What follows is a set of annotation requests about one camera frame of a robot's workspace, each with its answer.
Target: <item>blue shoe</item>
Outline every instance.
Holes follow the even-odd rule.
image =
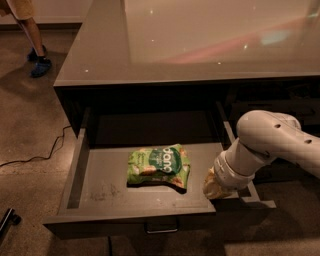
[[[44,45],[42,45],[42,47],[43,47],[44,55],[47,55],[47,48]],[[37,59],[38,59],[38,56],[36,51],[34,50],[34,48],[31,48],[31,51],[27,55],[27,61],[33,62],[33,61],[36,61]]]
[[[45,62],[37,62],[34,69],[31,71],[30,76],[33,78],[41,77],[50,70],[51,66],[51,61],[48,59],[46,59]]]

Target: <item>snack bag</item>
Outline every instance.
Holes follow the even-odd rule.
[[[187,189],[190,161],[180,144],[166,148],[142,148],[129,156],[129,185],[169,185]]]

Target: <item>glossy countertop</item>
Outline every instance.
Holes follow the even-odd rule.
[[[320,0],[94,0],[55,86],[320,75]]]

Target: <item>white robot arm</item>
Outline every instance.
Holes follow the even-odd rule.
[[[301,131],[293,116],[250,111],[239,119],[236,128],[238,138],[214,160],[205,180],[203,192],[208,199],[244,189],[257,170],[276,158],[320,178],[320,138]]]

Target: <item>concrete floor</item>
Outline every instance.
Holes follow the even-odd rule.
[[[68,121],[53,90],[55,77],[74,40],[75,30],[42,31],[52,70],[39,79],[28,77],[29,51],[21,32],[0,31],[0,164],[47,157]],[[67,240],[43,225],[58,211],[76,140],[65,130],[51,159],[0,168],[0,214],[14,208],[22,222],[11,226],[0,255],[110,255],[107,238]],[[177,232],[151,236],[111,237],[113,255],[320,255],[320,181],[310,175],[287,182],[256,186],[277,209],[252,226]]]

